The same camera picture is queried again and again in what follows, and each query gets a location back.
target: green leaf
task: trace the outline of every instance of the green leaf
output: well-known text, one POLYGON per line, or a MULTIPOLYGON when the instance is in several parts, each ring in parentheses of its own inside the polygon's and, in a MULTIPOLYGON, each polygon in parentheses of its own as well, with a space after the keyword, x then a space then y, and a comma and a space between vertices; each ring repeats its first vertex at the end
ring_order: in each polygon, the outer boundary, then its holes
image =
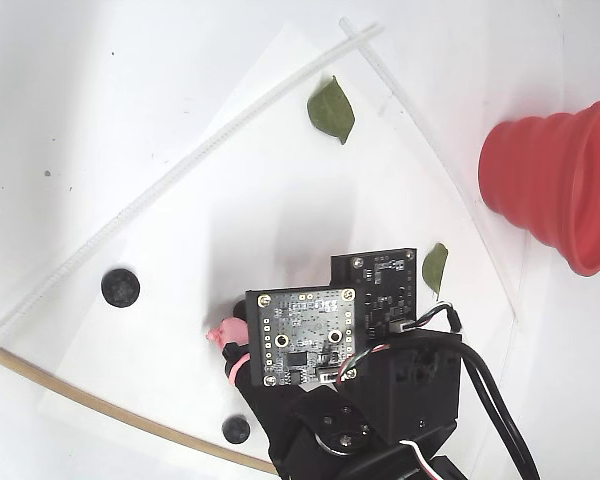
POLYGON ((442 284, 442 274, 444 265, 447 263, 449 250, 441 243, 436 243, 433 250, 425 257, 422 264, 422 278, 431 290, 436 292, 440 298, 440 285, 442 284))
POLYGON ((338 137, 340 143, 345 144, 355 117, 336 77, 309 99, 307 110, 314 127, 332 137, 338 137))

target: black cable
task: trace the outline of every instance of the black cable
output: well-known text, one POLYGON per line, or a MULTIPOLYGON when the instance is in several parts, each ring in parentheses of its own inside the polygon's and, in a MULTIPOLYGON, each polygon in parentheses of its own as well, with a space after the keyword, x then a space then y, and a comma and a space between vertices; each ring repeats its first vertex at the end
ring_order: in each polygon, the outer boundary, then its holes
MULTIPOLYGON (((487 367, 487 364, 484 362, 482 357, 480 357, 480 355, 478 355, 478 353, 475 350, 473 350, 468 345, 466 345, 462 342, 458 342, 457 340, 453 340, 449 337, 414 338, 414 337, 405 335, 405 338, 400 338, 400 337, 392 338, 388 343, 391 346, 391 348, 414 348, 414 347, 420 347, 423 344, 425 344, 427 346, 445 347, 448 350, 459 353, 460 356, 462 357, 462 359, 465 361, 465 367, 467 367, 468 364, 471 364, 475 368, 475 370, 480 373, 480 376, 484 380, 486 389, 489 392, 489 394, 491 395, 491 398, 493 399, 493 403, 495 404, 495 409, 496 409, 497 413, 499 414, 503 425, 505 426, 506 430, 509 433, 508 436, 514 442, 515 450, 517 450, 520 453, 520 457, 522 458, 522 461, 524 462, 524 464, 527 467, 525 469, 525 475, 522 478, 524 478, 525 480, 527 480, 527 479, 539 480, 540 479, 540 475, 538 474, 538 470, 536 468, 535 462, 533 461, 533 457, 531 456, 531 452, 529 452, 529 448, 527 447, 527 444, 524 441, 524 438, 522 438, 522 435, 521 435, 520 431, 518 430, 518 427, 516 427, 515 422, 511 418, 511 414, 509 413, 509 410, 507 409, 507 407, 504 403, 504 400, 502 399, 502 395, 500 394, 500 391, 498 390, 498 386, 497 386, 495 380, 493 379, 491 372, 489 371, 489 367, 487 367)), ((498 428, 499 422, 496 421, 496 423, 494 423, 494 425, 497 425, 496 428, 498 428)), ((501 430, 499 430, 498 433, 500 433, 501 437, 502 437, 504 434, 504 430, 501 429, 501 430)), ((515 457, 516 457, 516 455, 514 453, 512 455, 512 459, 514 460, 514 462, 516 462, 515 457)))
POLYGON ((462 323, 460 322, 460 317, 458 312, 453 308, 453 305, 449 302, 440 302, 434 305, 427 313, 422 315, 418 320, 416 320, 410 327, 420 328, 424 327, 427 323, 433 319, 438 313, 446 310, 447 312, 447 321, 449 322, 449 326, 451 327, 452 333, 458 333, 462 330, 462 323))
POLYGON ((504 443, 505 447, 507 448, 509 455, 511 455, 511 459, 513 460, 513 463, 515 464, 516 468, 518 469, 520 476, 522 478, 531 478, 530 477, 531 472, 529 471, 528 466, 524 461, 522 453, 520 452, 520 450, 518 449, 518 446, 516 445, 515 441, 511 437, 509 430, 507 430, 507 427, 505 426, 504 422, 502 421, 502 418, 500 417, 500 414, 496 410, 496 407, 493 405, 491 397, 487 393, 487 390, 484 387, 484 383, 482 383, 482 378, 480 377, 478 371, 471 363, 468 363, 468 362, 465 362, 465 368, 467 369, 467 373, 469 374, 471 383, 473 383, 473 386, 476 389, 478 398, 480 398, 480 401, 482 402, 484 409, 487 411, 487 415, 489 415, 489 418, 491 419, 493 426, 496 428, 498 435, 500 435, 500 438, 502 439, 502 442, 504 443))

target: wire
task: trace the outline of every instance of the wire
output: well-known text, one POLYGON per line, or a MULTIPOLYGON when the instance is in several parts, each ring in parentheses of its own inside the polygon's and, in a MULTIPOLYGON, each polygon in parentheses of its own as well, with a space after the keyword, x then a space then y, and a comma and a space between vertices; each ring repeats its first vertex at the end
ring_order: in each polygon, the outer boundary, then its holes
POLYGON ((413 448, 413 451, 416 454, 416 458, 418 459, 418 463, 420 464, 420 468, 424 473, 427 474, 429 478, 432 478, 433 480, 444 480, 444 478, 438 475, 436 471, 431 467, 431 465, 429 465, 424 459, 424 456, 420 451, 420 447, 418 447, 418 444, 416 442, 412 442, 411 440, 400 440, 400 443, 402 445, 408 445, 411 448, 413 448))
POLYGON ((460 322, 458 312, 456 312, 455 308, 453 308, 453 305, 450 302, 436 303, 433 307, 429 309, 428 312, 426 312, 418 320, 416 320, 412 328, 424 327, 433 319, 433 317, 435 317, 438 313, 440 313, 443 310, 446 310, 447 312, 447 320, 449 321, 451 331, 453 333, 460 333, 462 331, 462 323, 460 322))
MULTIPOLYGON (((442 310, 447 311, 447 319, 449 320, 451 331, 460 331, 462 329, 460 318, 449 302, 440 302, 432 307, 418 319, 411 331, 429 323, 429 321, 442 310)), ((345 378, 347 372, 355 368, 355 366, 370 353, 388 348, 415 348, 423 344, 443 346, 460 354, 464 360, 464 365, 469 374, 469 378, 476 389, 478 398, 482 402, 487 415, 500 435, 520 476, 523 479, 539 480, 540 475, 535 462, 533 461, 533 457, 531 456, 531 452, 529 451, 522 434, 518 430, 518 427, 511 418, 511 414, 509 413, 502 395, 498 390, 498 386, 489 371, 489 367, 475 350, 462 342, 458 342, 449 337, 413 337, 409 335, 392 337, 390 343, 367 348, 366 350, 349 357, 340 367, 336 382, 340 385, 342 383, 342 378, 345 378)))
POLYGON ((482 402, 482 405, 484 406, 487 415, 489 415, 493 426, 500 435, 500 438, 502 439, 502 442, 507 448, 507 451, 509 452, 509 455, 511 456, 511 459, 513 460, 513 463, 515 464, 516 468, 518 469, 518 472, 523 478, 528 478, 531 472, 529 472, 527 465, 525 464, 525 460, 522 456, 522 453, 518 449, 518 446, 511 437, 509 430, 507 430, 506 425, 502 421, 502 417, 500 417, 498 410, 493 405, 491 397, 487 393, 487 390, 484 387, 484 383, 482 382, 482 378, 478 374, 478 371, 472 364, 467 362, 465 362, 465 368, 467 369, 469 378, 471 379, 471 382, 473 383, 473 386, 476 389, 478 398, 482 402))
MULTIPOLYGON (((415 330, 416 328, 420 328, 425 326, 427 323, 431 321, 433 317, 435 317, 441 311, 446 310, 447 312, 447 320, 449 321, 449 326, 451 327, 451 331, 453 333, 460 333, 462 331, 462 323, 460 322, 460 317, 458 316, 458 312, 453 308, 453 305, 450 302, 438 302, 433 307, 429 309, 424 315, 422 315, 418 320, 413 323, 413 325, 409 328, 408 331, 415 330)), ((348 357, 342 365, 340 365, 340 369, 338 370, 338 376, 336 377, 336 384, 342 384, 342 377, 346 375, 346 373, 354 368, 358 362, 360 362, 364 357, 369 355, 370 353, 379 352, 380 350, 386 350, 390 348, 389 344, 380 344, 375 347, 367 348, 362 352, 356 353, 348 357)))
POLYGON ((351 370, 353 368, 353 366, 356 365, 364 357, 366 357, 370 353, 375 353, 375 352, 379 352, 381 350, 386 350, 387 348, 389 348, 389 345, 380 344, 380 345, 376 345, 375 347, 367 348, 366 350, 363 350, 362 352, 357 353, 355 355, 351 355, 351 356, 347 357, 347 359, 344 362, 342 362, 342 365, 340 365, 340 369, 338 370, 338 376, 336 377, 336 383, 338 385, 342 384, 342 376, 345 373, 347 373, 349 370, 351 370))
POLYGON ((476 392, 483 402, 487 414, 498 430, 500 437, 503 439, 512 460, 518 468, 520 476, 525 480, 540 479, 531 452, 529 451, 524 438, 522 438, 522 434, 518 430, 518 427, 511 418, 511 414, 502 399, 502 395, 498 390, 498 386, 496 385, 487 364, 475 350, 468 345, 449 337, 407 336, 406 338, 393 339, 388 345, 392 349, 409 349, 422 345, 438 346, 460 354, 464 360, 465 368, 467 368, 467 372, 472 379, 474 387, 476 387, 476 392), (488 398, 488 395, 486 395, 486 392, 484 391, 485 387, 489 395, 491 395, 493 402, 488 398))

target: electronic chip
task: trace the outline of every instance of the electronic chip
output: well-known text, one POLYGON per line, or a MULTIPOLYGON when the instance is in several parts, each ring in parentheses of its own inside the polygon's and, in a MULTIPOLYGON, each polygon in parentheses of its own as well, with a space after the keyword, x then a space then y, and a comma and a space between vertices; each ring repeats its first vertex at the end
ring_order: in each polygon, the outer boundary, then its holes
POLYGON ((307 364, 307 352, 287 353, 287 365, 290 367, 302 367, 307 364))
POLYGON ((300 370, 289 370, 289 381, 291 385, 300 385, 302 383, 302 372, 300 370))

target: wooden stick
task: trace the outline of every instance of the wooden stick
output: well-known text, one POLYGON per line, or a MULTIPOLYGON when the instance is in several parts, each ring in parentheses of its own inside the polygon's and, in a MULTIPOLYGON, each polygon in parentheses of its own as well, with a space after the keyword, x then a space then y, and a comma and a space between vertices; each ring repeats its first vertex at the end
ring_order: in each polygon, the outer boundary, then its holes
POLYGON ((64 380, 59 379, 55 375, 52 375, 51 373, 41 369, 37 365, 33 365, 23 358, 20 358, 2 348, 0 349, 0 365, 19 375, 22 375, 23 377, 31 380, 34 383, 37 383, 42 387, 51 390, 52 392, 56 392, 57 394, 68 398, 69 400, 73 400, 74 402, 90 408, 91 410, 100 412, 103 415, 107 415, 108 417, 111 417, 122 423, 126 423, 127 425, 138 428, 147 433, 151 433, 152 435, 156 435, 174 443, 179 443, 180 445, 197 450, 198 452, 206 453, 207 455, 213 455, 214 457, 237 463, 238 465, 243 465, 255 470, 277 475, 276 469, 269 462, 265 462, 264 460, 254 458, 243 453, 234 452, 228 448, 192 437, 191 435, 182 433, 178 430, 174 430, 173 428, 137 415, 129 410, 125 410, 117 405, 113 405, 112 403, 95 397, 84 390, 74 387, 64 380))

